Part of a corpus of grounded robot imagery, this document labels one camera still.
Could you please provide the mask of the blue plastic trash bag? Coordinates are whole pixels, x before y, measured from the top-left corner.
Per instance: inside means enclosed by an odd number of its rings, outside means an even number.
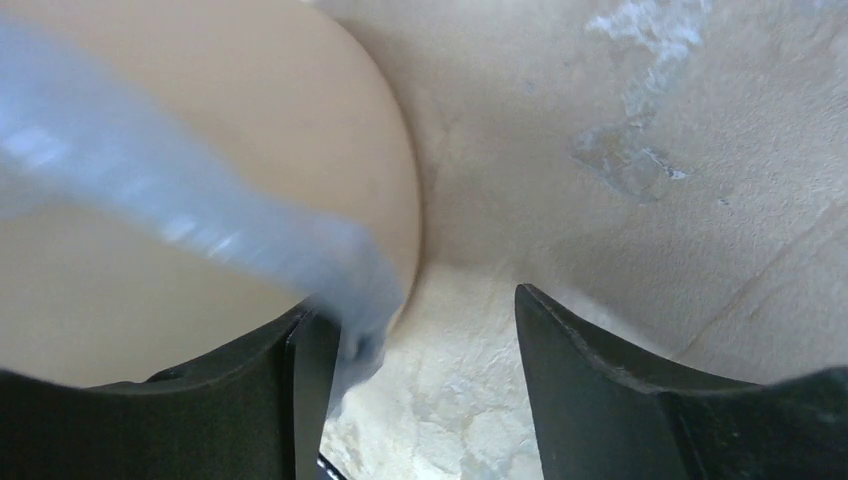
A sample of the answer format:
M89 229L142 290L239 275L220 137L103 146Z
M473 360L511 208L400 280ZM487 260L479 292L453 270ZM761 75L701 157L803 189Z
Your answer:
M270 198L86 54L1 18L1 171L313 297L341 331L330 409L382 366L400 277L369 230Z

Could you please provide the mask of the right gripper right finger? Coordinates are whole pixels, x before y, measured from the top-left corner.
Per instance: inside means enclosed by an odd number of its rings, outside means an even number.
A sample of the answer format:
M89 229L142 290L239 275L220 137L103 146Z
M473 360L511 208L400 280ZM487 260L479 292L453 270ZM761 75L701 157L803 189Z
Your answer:
M630 343L530 284L515 319L547 479L843 479L847 371L768 385Z

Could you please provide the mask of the beige paper trash bin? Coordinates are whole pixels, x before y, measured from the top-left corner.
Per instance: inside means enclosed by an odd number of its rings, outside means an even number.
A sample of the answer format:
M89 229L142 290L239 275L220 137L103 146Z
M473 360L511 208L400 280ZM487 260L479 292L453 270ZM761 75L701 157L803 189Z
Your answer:
M398 103L317 9L2 3L4 369L139 380L311 297L348 388L382 363L420 241Z

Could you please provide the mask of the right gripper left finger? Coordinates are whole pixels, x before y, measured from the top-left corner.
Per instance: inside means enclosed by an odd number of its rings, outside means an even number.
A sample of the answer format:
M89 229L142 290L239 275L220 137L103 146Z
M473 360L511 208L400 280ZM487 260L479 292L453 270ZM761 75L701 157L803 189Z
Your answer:
M339 340L296 307L142 383L1 375L5 479L315 479Z

